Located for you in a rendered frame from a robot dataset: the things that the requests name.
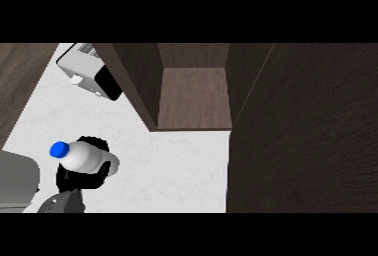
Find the white and black appliance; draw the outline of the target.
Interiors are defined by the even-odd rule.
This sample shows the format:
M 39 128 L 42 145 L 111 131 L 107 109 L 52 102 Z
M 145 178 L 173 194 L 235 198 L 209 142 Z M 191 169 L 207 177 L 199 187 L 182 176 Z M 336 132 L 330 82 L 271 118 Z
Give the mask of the white and black appliance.
M 57 65 L 79 86 L 113 101 L 123 90 L 91 43 L 75 43 L 57 60 Z

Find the open brown wooden cabinet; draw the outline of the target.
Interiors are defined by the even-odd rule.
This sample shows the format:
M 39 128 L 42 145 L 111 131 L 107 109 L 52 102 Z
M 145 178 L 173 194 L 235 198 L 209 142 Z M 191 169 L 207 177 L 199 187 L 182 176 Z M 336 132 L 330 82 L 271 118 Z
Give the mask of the open brown wooden cabinet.
M 98 43 L 95 49 L 153 132 L 230 131 L 271 43 Z

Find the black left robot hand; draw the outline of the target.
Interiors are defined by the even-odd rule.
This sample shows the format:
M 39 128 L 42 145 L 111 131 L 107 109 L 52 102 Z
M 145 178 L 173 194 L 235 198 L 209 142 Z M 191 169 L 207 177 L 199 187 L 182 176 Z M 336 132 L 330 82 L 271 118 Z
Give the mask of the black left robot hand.
M 108 142 L 98 137 L 82 136 L 77 141 L 85 141 L 94 145 L 101 150 L 110 152 Z M 85 174 L 75 171 L 70 171 L 64 166 L 58 165 L 57 172 L 57 186 L 60 193 L 66 191 L 83 190 L 83 189 L 98 189 L 106 182 L 106 179 L 110 174 L 111 162 L 104 162 L 98 173 Z

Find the white bottle with blue cap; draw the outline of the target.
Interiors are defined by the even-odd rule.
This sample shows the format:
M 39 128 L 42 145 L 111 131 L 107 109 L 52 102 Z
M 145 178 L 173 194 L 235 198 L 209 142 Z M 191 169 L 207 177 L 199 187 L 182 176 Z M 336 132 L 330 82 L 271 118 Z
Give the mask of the white bottle with blue cap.
M 107 161 L 111 162 L 108 175 L 113 176 L 119 171 L 117 156 L 85 141 L 72 143 L 58 141 L 51 147 L 51 156 L 60 159 L 67 170 L 77 173 L 95 174 Z

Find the brown wooden panel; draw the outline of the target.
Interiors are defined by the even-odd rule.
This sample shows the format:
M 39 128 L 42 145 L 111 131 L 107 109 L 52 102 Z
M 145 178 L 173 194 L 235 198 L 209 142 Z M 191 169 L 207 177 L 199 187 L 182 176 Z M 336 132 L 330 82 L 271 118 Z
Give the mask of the brown wooden panel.
M 0 149 L 57 48 L 57 43 L 0 43 Z

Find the dark brown cabinet door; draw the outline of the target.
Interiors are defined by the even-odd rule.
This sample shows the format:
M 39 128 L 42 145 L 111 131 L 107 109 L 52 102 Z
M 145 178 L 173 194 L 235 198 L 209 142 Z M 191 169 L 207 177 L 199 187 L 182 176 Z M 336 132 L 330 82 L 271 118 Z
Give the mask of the dark brown cabinet door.
M 378 213 L 378 44 L 277 44 L 230 137 L 231 213 Z

